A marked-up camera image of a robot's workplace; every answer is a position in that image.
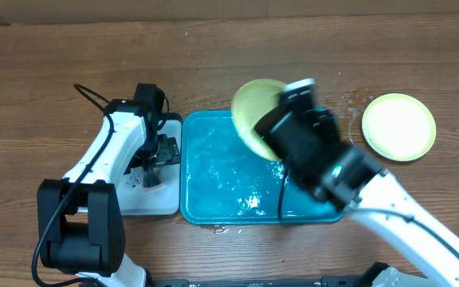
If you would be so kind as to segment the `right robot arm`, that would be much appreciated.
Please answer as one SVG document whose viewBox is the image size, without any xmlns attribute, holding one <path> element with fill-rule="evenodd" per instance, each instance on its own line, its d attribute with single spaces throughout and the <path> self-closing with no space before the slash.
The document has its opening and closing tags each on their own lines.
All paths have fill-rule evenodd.
<svg viewBox="0 0 459 287">
<path fill-rule="evenodd" d="M 316 201 L 374 231 L 431 281 L 459 286 L 459 237 L 381 163 L 340 139 L 335 117 L 315 104 L 314 86 L 311 78 L 285 85 L 257 134 Z"/>
</svg>

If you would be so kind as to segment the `green and pink sponge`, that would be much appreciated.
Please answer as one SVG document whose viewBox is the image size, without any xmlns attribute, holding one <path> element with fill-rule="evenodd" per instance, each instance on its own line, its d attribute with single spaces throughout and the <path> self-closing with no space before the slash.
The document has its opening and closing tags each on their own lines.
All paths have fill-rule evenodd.
<svg viewBox="0 0 459 287">
<path fill-rule="evenodd" d="M 164 187 L 162 180 L 159 178 L 153 168 L 148 168 L 143 172 L 143 191 L 152 192 Z"/>
</svg>

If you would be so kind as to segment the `yellow plate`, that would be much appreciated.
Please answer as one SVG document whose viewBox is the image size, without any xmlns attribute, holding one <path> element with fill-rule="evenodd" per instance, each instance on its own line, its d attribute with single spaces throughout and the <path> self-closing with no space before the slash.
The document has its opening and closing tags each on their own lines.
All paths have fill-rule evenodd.
<svg viewBox="0 0 459 287">
<path fill-rule="evenodd" d="M 264 115 L 279 105 L 278 94 L 285 86 L 284 82 L 273 79 L 256 79 L 241 86 L 231 103 L 232 121 L 240 139 L 252 152 L 271 161 L 280 159 L 254 127 Z"/>
<path fill-rule="evenodd" d="M 397 162 L 423 157 L 437 135 L 430 110 L 420 100 L 401 93 L 385 94 L 370 102 L 361 129 L 376 153 Z"/>
</svg>

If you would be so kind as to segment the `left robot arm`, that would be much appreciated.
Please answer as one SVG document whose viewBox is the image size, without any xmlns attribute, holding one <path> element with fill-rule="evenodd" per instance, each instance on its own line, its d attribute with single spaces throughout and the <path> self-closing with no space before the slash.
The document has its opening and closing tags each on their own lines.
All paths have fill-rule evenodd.
<svg viewBox="0 0 459 287">
<path fill-rule="evenodd" d="M 42 264 L 72 275 L 64 286 L 151 286 L 150 273 L 126 254 L 124 217 L 179 209 L 182 117 L 154 84 L 137 84 L 130 100 L 74 88 L 102 111 L 103 124 L 71 170 L 37 189 L 33 280 L 45 285 Z"/>
</svg>

